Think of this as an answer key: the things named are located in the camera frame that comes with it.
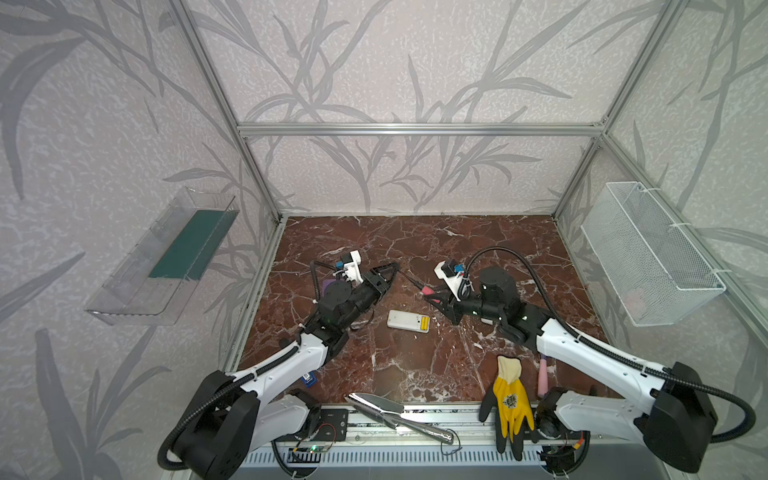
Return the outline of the pink handled screwdriver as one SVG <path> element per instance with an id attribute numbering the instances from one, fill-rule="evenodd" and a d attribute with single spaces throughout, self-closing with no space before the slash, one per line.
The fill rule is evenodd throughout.
<path id="1" fill-rule="evenodd" d="M 398 273 L 402 275 L 408 282 L 414 285 L 423 296 L 434 295 L 435 291 L 428 285 L 424 284 L 420 280 L 415 279 L 403 270 L 399 270 Z"/>

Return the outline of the white remote control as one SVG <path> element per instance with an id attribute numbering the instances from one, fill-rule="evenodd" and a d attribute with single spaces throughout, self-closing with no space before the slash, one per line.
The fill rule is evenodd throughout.
<path id="1" fill-rule="evenodd" d="M 427 315 L 391 310 L 387 318 L 387 326 L 393 329 L 423 333 L 419 331 L 419 321 L 422 316 Z"/>

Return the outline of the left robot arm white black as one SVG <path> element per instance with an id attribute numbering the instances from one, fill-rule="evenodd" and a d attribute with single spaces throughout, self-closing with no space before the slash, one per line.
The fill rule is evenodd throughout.
<path id="1" fill-rule="evenodd" d="M 398 269 L 392 262 L 363 274 L 358 285 L 329 286 L 295 339 L 278 353 L 248 369 L 206 376 L 162 441 L 158 466 L 229 479 L 252 450 L 301 431 L 314 406 L 310 397 L 288 387 L 342 351 L 352 324 L 386 295 Z"/>

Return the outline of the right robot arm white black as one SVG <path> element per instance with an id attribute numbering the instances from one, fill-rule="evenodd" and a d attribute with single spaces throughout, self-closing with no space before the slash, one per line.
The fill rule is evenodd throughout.
<path id="1" fill-rule="evenodd" d="M 699 471 L 712 444 L 746 435 L 757 416 L 744 399 L 704 385 L 691 367 L 649 362 L 623 352 L 569 325 L 550 299 L 543 307 L 525 302 L 515 279 L 503 268 L 480 271 L 473 289 L 471 267 L 454 260 L 434 272 L 440 287 L 424 286 L 424 300 L 453 324 L 474 316 L 533 353 L 561 361 L 607 386 L 616 397 L 553 388 L 531 407 L 521 382 L 519 360 L 500 356 L 497 376 L 481 402 L 479 419 L 494 419 L 498 452 L 522 457 L 523 442 L 577 437 L 586 449 L 593 434 L 644 444 L 665 464 L 687 473 Z"/>

